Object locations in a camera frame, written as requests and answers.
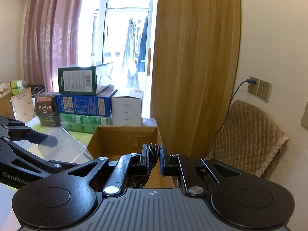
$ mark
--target power outlet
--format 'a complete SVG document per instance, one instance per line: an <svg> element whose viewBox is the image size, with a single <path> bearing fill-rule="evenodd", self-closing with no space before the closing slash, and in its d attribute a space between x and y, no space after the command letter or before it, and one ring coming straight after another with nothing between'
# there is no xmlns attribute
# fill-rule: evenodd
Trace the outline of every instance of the power outlet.
<svg viewBox="0 0 308 231"><path fill-rule="evenodd" d="M301 120L301 125L305 128L308 128L308 103L306 105L306 109L303 115L303 119Z"/></svg>
<svg viewBox="0 0 308 231"><path fill-rule="evenodd" d="M260 80L258 78L252 77L252 76L250 77L250 79L256 80L256 83L255 84L249 83L247 91L249 93L253 94L253 95L257 95L258 94Z"/></svg>
<svg viewBox="0 0 308 231"><path fill-rule="evenodd" d="M268 102L270 97L270 92L272 90L272 84L263 80L260 80L258 97L262 100Z"/></svg>

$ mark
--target floral pattern curtain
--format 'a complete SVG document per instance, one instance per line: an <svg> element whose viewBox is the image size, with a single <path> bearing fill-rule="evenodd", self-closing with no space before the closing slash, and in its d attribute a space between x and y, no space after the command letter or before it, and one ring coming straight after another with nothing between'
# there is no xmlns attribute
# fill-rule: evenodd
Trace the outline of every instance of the floral pattern curtain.
<svg viewBox="0 0 308 231"><path fill-rule="evenodd" d="M28 84L44 84L47 91L58 91L58 67L77 64L81 1L29 1L23 42Z"/></svg>

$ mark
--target white wall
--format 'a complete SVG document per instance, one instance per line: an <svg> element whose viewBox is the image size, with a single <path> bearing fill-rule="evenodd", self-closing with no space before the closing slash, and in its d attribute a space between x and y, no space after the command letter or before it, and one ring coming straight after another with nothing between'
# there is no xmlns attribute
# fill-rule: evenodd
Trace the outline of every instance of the white wall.
<svg viewBox="0 0 308 231"><path fill-rule="evenodd" d="M0 81L23 79L22 39L28 0L0 0Z"/></svg>
<svg viewBox="0 0 308 231"><path fill-rule="evenodd" d="M250 76L273 84L269 102L248 94L247 85L235 99L264 110L289 136L270 180L295 198L288 227L308 230L308 130L301 126L308 102L308 0L242 0L235 87Z"/></svg>

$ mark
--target power cord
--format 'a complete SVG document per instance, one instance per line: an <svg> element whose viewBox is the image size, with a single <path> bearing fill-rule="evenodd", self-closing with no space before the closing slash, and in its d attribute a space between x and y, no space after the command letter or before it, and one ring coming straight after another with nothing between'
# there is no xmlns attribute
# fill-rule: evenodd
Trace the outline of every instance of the power cord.
<svg viewBox="0 0 308 231"><path fill-rule="evenodd" d="M149 174L147 176L132 176L131 177L131 187L142 188L146 185L150 178L150 173L152 169L156 166L157 160L159 158L160 146L151 143L149 147Z"/></svg>
<svg viewBox="0 0 308 231"><path fill-rule="evenodd" d="M221 127L218 129L218 131L216 132L216 134L214 135L214 159L215 159L215 155L216 155L216 135L219 133L219 131L223 128L224 124L226 123L227 121L227 118L228 118L228 115L229 115L229 110L230 110L230 106L231 106L231 102L236 94L236 92L239 90L239 88L245 83L245 82L248 82L248 83L252 83L252 84L256 84L256 80L254 79L247 79L246 81L243 81L239 86L238 88L235 90L234 94L231 96L231 99L230 99L230 102L229 102L229 106L228 106L228 110L227 110L227 114L226 114L226 118L224 119L224 123L221 125Z"/></svg>

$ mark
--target chair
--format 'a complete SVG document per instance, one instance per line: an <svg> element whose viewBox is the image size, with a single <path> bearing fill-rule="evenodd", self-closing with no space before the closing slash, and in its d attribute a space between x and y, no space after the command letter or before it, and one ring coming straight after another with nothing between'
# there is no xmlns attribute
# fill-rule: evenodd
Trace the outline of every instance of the chair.
<svg viewBox="0 0 308 231"><path fill-rule="evenodd" d="M268 179L288 140L265 112L237 100L217 138L215 159Z"/></svg>

